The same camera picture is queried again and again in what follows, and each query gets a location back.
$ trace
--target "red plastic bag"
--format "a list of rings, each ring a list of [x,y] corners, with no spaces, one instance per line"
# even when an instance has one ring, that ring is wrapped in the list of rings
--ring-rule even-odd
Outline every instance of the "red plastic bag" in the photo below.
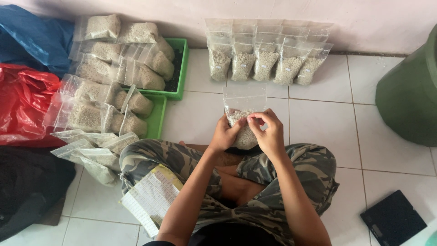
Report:
[[[65,143],[42,125],[59,78],[23,65],[0,63],[0,145],[57,147]]]

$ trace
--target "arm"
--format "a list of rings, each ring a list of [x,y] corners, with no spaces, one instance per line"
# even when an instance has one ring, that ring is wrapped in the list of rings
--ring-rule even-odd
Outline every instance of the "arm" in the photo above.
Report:
[[[261,124],[266,123],[268,128],[261,130],[254,118],[260,119]],[[285,216],[296,246],[331,246],[328,232],[311,205],[285,152],[282,123],[271,109],[249,115],[247,122],[257,137],[261,150],[276,169]]]
[[[170,205],[161,224],[157,240],[171,242],[176,246],[188,244],[216,160],[232,145],[245,123],[246,119],[242,118],[231,128],[226,115],[220,118],[210,145]]]

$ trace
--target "green bucket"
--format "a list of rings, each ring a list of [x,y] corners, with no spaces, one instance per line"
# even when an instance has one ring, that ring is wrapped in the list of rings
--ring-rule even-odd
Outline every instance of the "green bucket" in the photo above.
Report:
[[[376,87],[384,122],[402,138],[437,146],[437,25],[427,42],[391,69]]]

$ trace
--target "green tray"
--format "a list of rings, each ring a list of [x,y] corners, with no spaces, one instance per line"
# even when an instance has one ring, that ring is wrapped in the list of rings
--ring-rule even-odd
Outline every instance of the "green tray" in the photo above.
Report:
[[[147,134],[146,136],[141,136],[140,138],[160,139],[164,121],[165,107],[167,105],[167,98],[164,95],[147,95],[144,93],[143,95],[146,98],[152,100],[155,106],[153,107],[153,111],[150,116],[146,119],[139,116],[140,119],[147,122]]]
[[[185,85],[185,75],[187,74],[187,65],[188,65],[188,55],[190,53],[190,50],[187,45],[186,39],[177,39],[177,38],[165,38],[165,40],[170,44],[170,46],[174,50],[179,50],[180,52],[183,52],[182,54],[182,60],[179,62],[177,61],[178,54],[176,54],[176,59],[173,61],[173,63],[180,64],[180,74],[179,78],[173,77],[168,83],[176,83],[177,84],[177,90],[176,92],[170,92],[170,91],[152,91],[152,90],[144,90],[144,89],[138,89],[143,94],[153,94],[153,95],[164,95],[169,100],[182,100],[182,97],[184,95],[184,85]]]

